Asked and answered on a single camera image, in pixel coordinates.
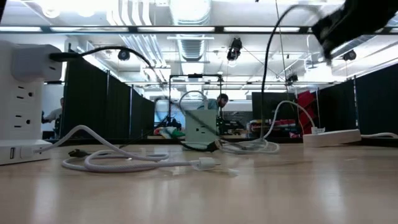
wooden table surface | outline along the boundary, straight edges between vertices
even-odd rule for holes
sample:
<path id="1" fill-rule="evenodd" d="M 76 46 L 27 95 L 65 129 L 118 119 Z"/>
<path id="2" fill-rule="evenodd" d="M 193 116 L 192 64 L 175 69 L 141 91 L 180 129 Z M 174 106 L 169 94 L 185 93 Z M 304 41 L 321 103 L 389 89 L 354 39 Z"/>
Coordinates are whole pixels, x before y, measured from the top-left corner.
<path id="1" fill-rule="evenodd" d="M 213 156 L 222 166 L 128 174 L 64 169 L 74 148 L 104 149 L 64 147 L 51 160 L 0 166 L 0 223 L 398 223 L 393 148 L 285 144 L 278 155 L 236 156 L 129 146 L 168 152 L 171 161 Z"/>

ceiling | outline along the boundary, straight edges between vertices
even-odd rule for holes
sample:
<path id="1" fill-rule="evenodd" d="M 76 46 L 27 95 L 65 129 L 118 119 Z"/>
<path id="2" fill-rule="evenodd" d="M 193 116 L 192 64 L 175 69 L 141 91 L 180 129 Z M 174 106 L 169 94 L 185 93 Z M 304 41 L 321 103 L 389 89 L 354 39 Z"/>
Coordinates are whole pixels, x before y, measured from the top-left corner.
<path id="1" fill-rule="evenodd" d="M 142 9 L 142 0 L 140 0 L 140 9 Z M 169 1 L 148 0 L 149 18 L 152 25 L 169 26 L 173 24 L 172 13 L 169 8 Z M 16 1 L 8 0 L 4 11 L 2 25 L 54 25 L 54 26 L 83 26 L 98 25 L 110 26 L 107 21 L 107 9 L 118 3 L 118 0 L 108 0 L 107 4 L 98 4 L 94 0 L 42 0 L 41 5 L 55 3 L 61 7 L 59 16 L 48 18 L 43 14 L 40 3 L 37 1 Z M 213 26 L 273 26 L 277 22 L 278 14 L 282 14 L 289 6 L 300 2 L 301 4 L 313 4 L 322 14 L 328 14 L 341 6 L 342 1 L 288 1 L 279 0 L 277 5 L 274 1 L 254 0 L 213 0 L 210 3 L 210 17 L 208 24 Z M 78 11 L 90 8 L 94 10 L 94 14 L 90 17 L 80 16 Z M 317 21 L 317 17 L 310 12 L 298 9 L 292 11 L 282 22 L 283 26 L 311 26 Z M 159 49 L 163 54 L 163 59 L 171 68 L 169 73 L 182 74 L 182 63 L 178 52 L 177 40 L 169 40 L 171 35 L 156 35 Z M 249 35 L 240 36 L 229 34 L 208 35 L 214 37 L 213 40 L 205 40 L 204 52 L 206 52 L 201 60 L 202 70 L 198 73 L 216 74 L 222 73 L 224 81 L 229 82 L 246 82 L 258 81 L 264 72 L 263 61 L 265 60 L 266 44 L 269 35 Z M 234 37 L 240 37 L 243 43 L 241 55 L 236 65 L 229 65 L 226 59 L 226 53 Z M 98 34 L 98 35 L 79 35 L 77 37 L 79 43 L 87 41 L 94 46 L 101 45 L 125 45 L 125 42 L 119 35 Z M 268 63 L 267 81 L 283 81 L 284 68 L 288 69 L 288 73 L 295 72 L 299 81 L 305 82 L 332 82 L 344 81 L 352 75 L 360 75 L 368 70 L 377 68 L 387 63 L 395 63 L 394 54 L 398 43 L 394 35 L 376 36 L 371 40 L 354 48 L 357 53 L 357 59 L 353 61 L 334 60 L 333 68 L 329 72 L 323 68 L 322 63 L 315 62 L 315 69 L 308 69 L 310 66 L 305 64 L 304 59 L 310 55 L 320 53 L 320 46 L 312 35 L 275 35 L 271 45 L 270 59 Z M 139 72 L 142 62 L 134 57 L 130 60 L 122 62 L 116 57 L 116 53 L 99 54 L 107 66 L 118 71 L 121 80 L 125 81 L 145 81 L 143 75 L 132 75 Z M 223 88 L 248 88 L 247 85 L 241 86 L 224 86 Z"/>

person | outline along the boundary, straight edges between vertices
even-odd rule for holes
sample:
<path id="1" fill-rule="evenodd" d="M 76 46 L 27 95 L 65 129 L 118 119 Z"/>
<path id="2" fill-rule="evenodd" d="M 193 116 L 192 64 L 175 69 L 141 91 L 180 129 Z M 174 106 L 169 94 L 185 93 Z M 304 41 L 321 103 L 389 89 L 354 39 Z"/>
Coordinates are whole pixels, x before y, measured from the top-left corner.
<path id="1" fill-rule="evenodd" d="M 220 94 L 217 97 L 217 100 L 215 99 L 209 99 L 207 108 L 209 110 L 218 110 L 218 108 L 224 108 L 224 106 L 228 103 L 228 95 L 227 94 Z M 199 107 L 198 110 L 204 110 L 205 109 L 205 102 L 203 102 Z"/>
<path id="2" fill-rule="evenodd" d="M 42 112 L 42 124 L 51 123 L 52 121 L 55 121 L 54 132 L 56 138 L 59 137 L 60 133 L 59 130 L 60 130 L 62 108 L 63 108 L 63 97 L 60 98 L 60 104 L 61 108 L 51 111 L 51 113 L 46 117 L 43 117 L 44 112 Z"/>

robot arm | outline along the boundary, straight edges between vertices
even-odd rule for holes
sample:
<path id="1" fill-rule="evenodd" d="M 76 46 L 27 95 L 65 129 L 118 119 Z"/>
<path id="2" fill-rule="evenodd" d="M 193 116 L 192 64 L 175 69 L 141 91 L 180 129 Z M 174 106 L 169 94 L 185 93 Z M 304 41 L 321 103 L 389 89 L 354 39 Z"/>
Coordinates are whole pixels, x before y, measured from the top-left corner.
<path id="1" fill-rule="evenodd" d="M 346 0 L 343 7 L 319 20 L 312 32 L 330 61 L 331 51 L 363 34 L 383 28 L 398 10 L 395 0 Z"/>

